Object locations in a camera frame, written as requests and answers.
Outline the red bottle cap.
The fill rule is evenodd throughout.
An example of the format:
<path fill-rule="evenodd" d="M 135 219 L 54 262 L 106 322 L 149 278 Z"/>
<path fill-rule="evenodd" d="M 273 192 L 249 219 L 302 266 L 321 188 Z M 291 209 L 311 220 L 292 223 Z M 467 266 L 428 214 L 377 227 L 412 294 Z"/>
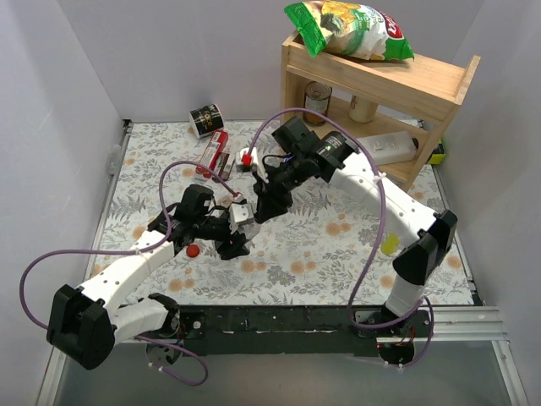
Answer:
<path fill-rule="evenodd" d="M 196 244 L 190 244 L 187 248 L 186 248 L 186 255 L 189 257 L 189 258 L 196 258 L 200 253 L 200 248 L 198 245 Z"/>

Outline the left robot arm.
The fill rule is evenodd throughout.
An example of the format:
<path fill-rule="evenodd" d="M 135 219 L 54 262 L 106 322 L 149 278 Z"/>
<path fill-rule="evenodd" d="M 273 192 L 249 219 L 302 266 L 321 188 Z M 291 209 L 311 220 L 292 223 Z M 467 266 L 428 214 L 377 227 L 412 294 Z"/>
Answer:
<path fill-rule="evenodd" d="M 249 253 L 246 245 L 259 231 L 253 206 L 242 195 L 229 206 L 213 206 L 211 189 L 191 184 L 134 243 L 135 255 L 121 257 L 98 276 L 54 295 L 46 340 L 87 370 L 95 369 L 125 340 L 180 335 L 181 307 L 164 294 L 136 304 L 125 299 L 157 268 L 196 239 L 214 243 L 222 260 Z"/>

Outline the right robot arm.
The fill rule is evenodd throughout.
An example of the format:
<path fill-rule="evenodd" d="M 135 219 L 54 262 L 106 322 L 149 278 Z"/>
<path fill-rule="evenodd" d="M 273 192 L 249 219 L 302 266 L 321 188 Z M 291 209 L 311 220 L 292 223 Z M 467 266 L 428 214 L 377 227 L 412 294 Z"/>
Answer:
<path fill-rule="evenodd" d="M 375 210 L 380 222 L 374 247 L 378 249 L 391 230 L 403 249 L 392 262 L 396 279 L 384 303 L 382 322 L 352 323 L 363 330 L 384 328 L 398 337 L 411 329 L 413 314 L 426 301 L 425 285 L 451 249 L 457 217 L 450 210 L 436 212 L 414 200 L 377 168 L 358 139 L 334 121 L 329 124 L 333 131 L 320 138 L 300 118 L 292 117 L 272 135 L 287 154 L 285 161 L 277 167 L 265 165 L 251 144 L 237 153 L 236 164 L 256 179 L 254 216 L 259 224 L 287 213 L 292 191 L 311 178 L 320 178 Z"/>

